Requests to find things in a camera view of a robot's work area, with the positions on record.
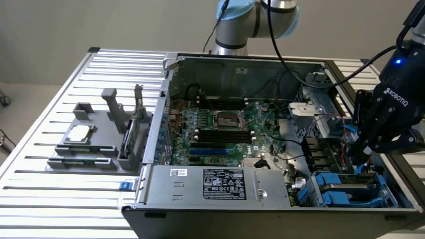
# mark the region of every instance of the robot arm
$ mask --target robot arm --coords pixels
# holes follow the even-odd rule
[[[247,55],[247,39],[269,38],[266,2],[266,0],[219,1],[217,19],[219,19],[221,7],[225,3],[227,7],[217,25],[211,54]],[[274,34],[281,37],[291,32],[297,24],[297,0],[271,0],[270,6]]]
[[[397,50],[379,74],[373,92],[355,95],[353,123],[358,139],[349,156],[359,165],[367,154],[409,153],[425,150],[421,134],[411,128],[425,114],[425,0],[421,0],[403,23]],[[411,40],[403,37],[411,28]]]

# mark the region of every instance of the aluminum table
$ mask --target aluminum table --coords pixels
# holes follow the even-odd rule
[[[129,176],[45,173],[46,158],[73,120],[74,103],[106,110],[102,88],[117,88],[117,101],[134,108],[134,85],[144,85],[144,105],[153,112],[160,92],[165,53],[100,49],[86,53],[64,86],[0,168],[0,238],[137,238],[117,209],[120,182]],[[359,60],[330,59],[345,76]],[[379,82],[371,66],[350,80],[354,90]],[[405,156],[425,182],[425,153]],[[397,231],[379,239],[422,239],[425,227]]]

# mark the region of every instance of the gray floor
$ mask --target gray floor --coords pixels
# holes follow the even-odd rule
[[[24,137],[58,88],[58,85],[0,83],[0,89],[12,98],[9,106],[0,106],[0,128],[16,144]],[[0,154],[0,165],[5,159],[6,156]]]

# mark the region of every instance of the power supply label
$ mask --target power supply label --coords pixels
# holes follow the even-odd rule
[[[204,169],[202,196],[214,200],[246,200],[243,170]]]

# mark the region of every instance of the motherboard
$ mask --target motherboard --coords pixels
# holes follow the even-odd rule
[[[278,138],[278,106],[262,101],[180,100],[172,104],[173,165],[285,166]]]

